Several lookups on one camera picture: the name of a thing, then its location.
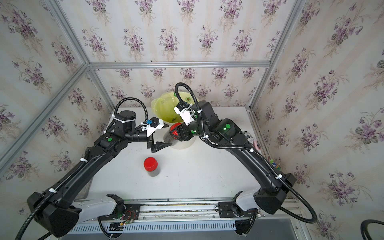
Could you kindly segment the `red-lid tea jar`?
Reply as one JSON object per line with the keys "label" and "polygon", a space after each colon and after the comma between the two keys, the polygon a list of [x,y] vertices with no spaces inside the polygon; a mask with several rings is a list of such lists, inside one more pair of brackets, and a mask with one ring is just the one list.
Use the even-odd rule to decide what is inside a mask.
{"label": "red-lid tea jar", "polygon": [[144,160],[144,168],[151,177],[156,177],[160,173],[158,161],[153,157]]}
{"label": "red-lid tea jar", "polygon": [[182,123],[175,123],[170,126],[169,130],[165,133],[163,140],[165,143],[171,144],[171,146],[175,146],[180,142],[180,136],[177,127]]}

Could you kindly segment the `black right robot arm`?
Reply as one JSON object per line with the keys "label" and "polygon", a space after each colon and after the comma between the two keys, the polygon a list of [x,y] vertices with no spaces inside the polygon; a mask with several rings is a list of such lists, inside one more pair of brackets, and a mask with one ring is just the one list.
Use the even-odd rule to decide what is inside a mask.
{"label": "black right robot arm", "polygon": [[[235,211],[258,208],[273,215],[281,210],[307,224],[315,224],[318,221],[313,207],[294,190],[295,176],[284,174],[274,167],[248,141],[244,131],[234,121],[220,120],[211,104],[207,101],[198,101],[193,90],[185,83],[175,85],[174,95],[179,100],[175,112],[184,122],[171,131],[173,137],[180,142],[188,142],[194,137],[199,137],[211,148],[226,150],[239,160],[258,182],[259,187],[250,194],[240,192],[235,197]],[[311,218],[300,217],[283,207],[288,193],[292,193],[303,203]]]}

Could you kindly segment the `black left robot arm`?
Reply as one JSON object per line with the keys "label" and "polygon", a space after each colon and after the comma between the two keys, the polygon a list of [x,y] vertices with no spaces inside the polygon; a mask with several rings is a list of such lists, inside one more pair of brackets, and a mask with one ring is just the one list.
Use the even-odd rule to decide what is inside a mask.
{"label": "black left robot arm", "polygon": [[[144,109],[145,120],[136,125],[136,113],[119,111],[126,101],[139,103]],[[88,147],[83,158],[63,178],[42,193],[34,192],[27,199],[31,210],[16,235],[20,240],[32,221],[36,221],[49,235],[62,237],[69,233],[84,216],[85,210],[73,206],[73,202],[85,185],[97,172],[115,158],[130,143],[145,142],[153,153],[169,146],[154,142],[156,130],[168,125],[157,117],[149,118],[145,104],[137,98],[127,97],[119,101],[111,115],[112,121],[92,147]]]}

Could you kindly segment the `white trash bin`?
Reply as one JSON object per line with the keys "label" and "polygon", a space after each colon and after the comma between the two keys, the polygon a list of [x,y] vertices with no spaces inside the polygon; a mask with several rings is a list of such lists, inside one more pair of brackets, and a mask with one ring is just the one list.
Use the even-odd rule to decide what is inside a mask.
{"label": "white trash bin", "polygon": [[176,150],[184,150],[184,149],[191,147],[194,144],[195,140],[196,140],[195,137],[192,137],[188,141],[179,141],[179,140],[173,138],[171,147],[173,149],[176,149]]}

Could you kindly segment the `flag patterned can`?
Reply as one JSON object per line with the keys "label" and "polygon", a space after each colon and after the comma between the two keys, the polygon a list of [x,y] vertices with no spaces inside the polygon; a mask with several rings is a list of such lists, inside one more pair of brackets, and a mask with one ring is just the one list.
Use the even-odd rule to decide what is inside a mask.
{"label": "flag patterned can", "polygon": [[261,145],[259,144],[259,142],[247,131],[244,131],[244,135],[248,142],[253,146],[253,148],[260,152]]}

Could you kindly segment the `coloured markers bundle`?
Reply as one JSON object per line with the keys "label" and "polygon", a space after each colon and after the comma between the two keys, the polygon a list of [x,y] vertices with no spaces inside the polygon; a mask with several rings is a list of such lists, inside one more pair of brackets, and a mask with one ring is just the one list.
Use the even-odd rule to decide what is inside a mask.
{"label": "coloured markers bundle", "polygon": [[273,159],[270,159],[269,160],[269,163],[277,170],[281,170],[282,167],[281,167],[281,164],[280,163],[276,163]]}

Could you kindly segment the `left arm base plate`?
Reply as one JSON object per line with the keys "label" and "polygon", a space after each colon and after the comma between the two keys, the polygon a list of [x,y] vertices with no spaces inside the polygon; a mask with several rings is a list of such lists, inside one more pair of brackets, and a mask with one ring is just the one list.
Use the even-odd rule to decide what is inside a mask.
{"label": "left arm base plate", "polygon": [[131,223],[139,219],[140,208],[140,204],[125,204],[122,213],[113,213],[112,215],[101,216],[100,219],[102,221],[126,221],[127,223]]}

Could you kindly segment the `aluminium rail frame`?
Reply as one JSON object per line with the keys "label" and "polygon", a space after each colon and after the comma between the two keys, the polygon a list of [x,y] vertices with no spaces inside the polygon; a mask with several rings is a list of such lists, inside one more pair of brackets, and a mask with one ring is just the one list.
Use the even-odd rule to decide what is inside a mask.
{"label": "aluminium rail frame", "polygon": [[82,210],[78,224],[95,222],[101,216],[122,213],[125,204],[140,204],[139,219],[131,223],[126,221],[105,221],[111,223],[122,222],[132,224],[140,222],[171,222],[171,221],[213,221],[213,220],[242,220],[246,218],[220,218],[215,207],[219,202],[232,202],[232,198],[202,198],[202,199],[133,199],[124,200],[118,204],[111,197],[94,200],[77,200],[71,204],[72,208]]}

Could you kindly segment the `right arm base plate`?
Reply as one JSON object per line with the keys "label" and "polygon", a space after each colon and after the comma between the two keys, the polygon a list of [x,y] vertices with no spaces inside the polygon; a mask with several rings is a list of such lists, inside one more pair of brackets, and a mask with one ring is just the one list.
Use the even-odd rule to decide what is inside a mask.
{"label": "right arm base plate", "polygon": [[254,215],[256,209],[243,211],[232,202],[219,202],[215,207],[215,211],[219,213],[219,217],[224,218],[250,218]]}

